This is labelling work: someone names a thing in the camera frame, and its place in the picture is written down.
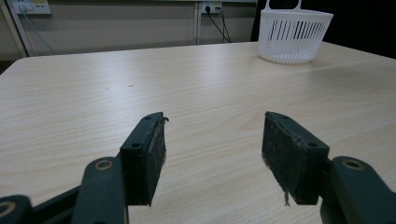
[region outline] power outlet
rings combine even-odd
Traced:
[[[32,0],[35,14],[50,14],[50,5],[47,0]]]
[[[51,14],[47,0],[12,0],[12,5],[17,14]]]
[[[202,9],[201,12],[202,13],[207,13],[206,12],[206,7],[210,8],[210,12],[209,13],[219,13],[218,8],[221,7],[221,2],[202,2]]]
[[[23,11],[26,9],[26,14],[35,14],[33,12],[32,3],[30,0],[12,0],[12,5],[15,8],[15,12],[17,14],[23,14]]]

